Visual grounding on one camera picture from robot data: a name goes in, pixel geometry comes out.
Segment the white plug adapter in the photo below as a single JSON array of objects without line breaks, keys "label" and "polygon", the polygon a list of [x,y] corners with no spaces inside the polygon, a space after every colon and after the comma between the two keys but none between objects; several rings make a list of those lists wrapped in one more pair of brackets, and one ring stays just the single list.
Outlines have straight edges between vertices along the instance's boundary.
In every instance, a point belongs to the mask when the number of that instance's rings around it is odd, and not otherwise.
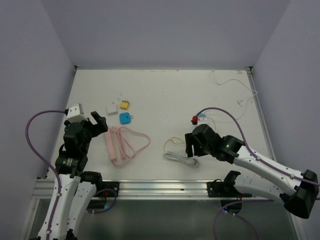
[{"label": "white plug adapter", "polygon": [[117,105],[112,101],[108,102],[106,105],[106,113],[108,116],[113,116],[118,114]]}]

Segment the blue plug adapter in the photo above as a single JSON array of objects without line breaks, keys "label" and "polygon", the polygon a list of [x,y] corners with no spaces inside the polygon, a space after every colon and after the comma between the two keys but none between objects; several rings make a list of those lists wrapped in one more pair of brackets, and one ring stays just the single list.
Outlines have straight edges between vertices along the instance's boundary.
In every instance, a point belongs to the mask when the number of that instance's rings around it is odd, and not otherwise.
[{"label": "blue plug adapter", "polygon": [[119,122],[121,125],[127,125],[132,122],[133,116],[129,112],[119,114]]}]

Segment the pink power strip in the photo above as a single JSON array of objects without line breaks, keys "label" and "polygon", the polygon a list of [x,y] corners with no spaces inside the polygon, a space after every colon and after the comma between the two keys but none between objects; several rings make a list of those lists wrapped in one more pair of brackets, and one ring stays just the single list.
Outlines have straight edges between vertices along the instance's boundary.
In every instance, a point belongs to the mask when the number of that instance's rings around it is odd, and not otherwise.
[{"label": "pink power strip", "polygon": [[[130,142],[125,138],[124,131],[146,138],[147,143],[139,149],[134,149]],[[134,131],[125,126],[112,126],[104,136],[110,162],[117,168],[124,167],[151,143],[151,138],[147,134]]]}]

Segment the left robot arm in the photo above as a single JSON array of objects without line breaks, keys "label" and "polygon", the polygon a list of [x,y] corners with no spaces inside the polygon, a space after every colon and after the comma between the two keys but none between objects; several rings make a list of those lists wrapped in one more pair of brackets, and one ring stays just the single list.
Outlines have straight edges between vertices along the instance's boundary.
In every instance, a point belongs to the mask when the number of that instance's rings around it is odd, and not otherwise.
[{"label": "left robot arm", "polygon": [[108,131],[106,118],[96,111],[89,118],[73,120],[69,108],[63,111],[63,144],[54,164],[43,159],[53,171],[55,179],[52,197],[38,240],[75,240],[80,219],[93,196],[103,193],[104,184],[99,172],[85,171],[92,138]]}]

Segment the teal power strip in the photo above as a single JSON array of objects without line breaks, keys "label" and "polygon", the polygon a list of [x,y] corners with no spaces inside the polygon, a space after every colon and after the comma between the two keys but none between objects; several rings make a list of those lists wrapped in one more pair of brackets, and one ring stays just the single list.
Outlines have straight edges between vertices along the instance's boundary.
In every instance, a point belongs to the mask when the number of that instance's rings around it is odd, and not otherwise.
[{"label": "teal power strip", "polygon": [[205,113],[203,113],[203,112],[200,113],[200,114],[198,114],[197,117],[198,117],[198,118],[206,118],[206,119],[209,118],[209,117],[208,117]]}]

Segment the yellow plug adapter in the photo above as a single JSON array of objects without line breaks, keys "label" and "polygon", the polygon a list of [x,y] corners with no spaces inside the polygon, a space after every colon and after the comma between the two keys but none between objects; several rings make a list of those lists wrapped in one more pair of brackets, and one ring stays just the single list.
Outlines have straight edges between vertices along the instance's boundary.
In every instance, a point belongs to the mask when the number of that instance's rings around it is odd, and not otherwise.
[{"label": "yellow plug adapter", "polygon": [[128,110],[129,106],[130,106],[130,102],[128,100],[122,100],[119,105],[120,109],[122,110]]}]

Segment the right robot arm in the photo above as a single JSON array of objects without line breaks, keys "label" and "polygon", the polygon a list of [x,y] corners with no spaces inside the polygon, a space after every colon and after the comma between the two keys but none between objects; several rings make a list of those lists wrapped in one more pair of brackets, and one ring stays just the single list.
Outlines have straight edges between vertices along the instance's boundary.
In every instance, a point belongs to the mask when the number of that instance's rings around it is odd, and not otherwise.
[{"label": "right robot arm", "polygon": [[232,135],[221,137],[207,124],[196,126],[184,137],[189,158],[210,155],[258,175],[254,178],[230,171],[222,185],[227,196],[253,195],[283,202],[291,214],[302,219],[310,217],[320,186],[315,172],[309,169],[301,172],[281,165],[251,150],[244,141]]}]

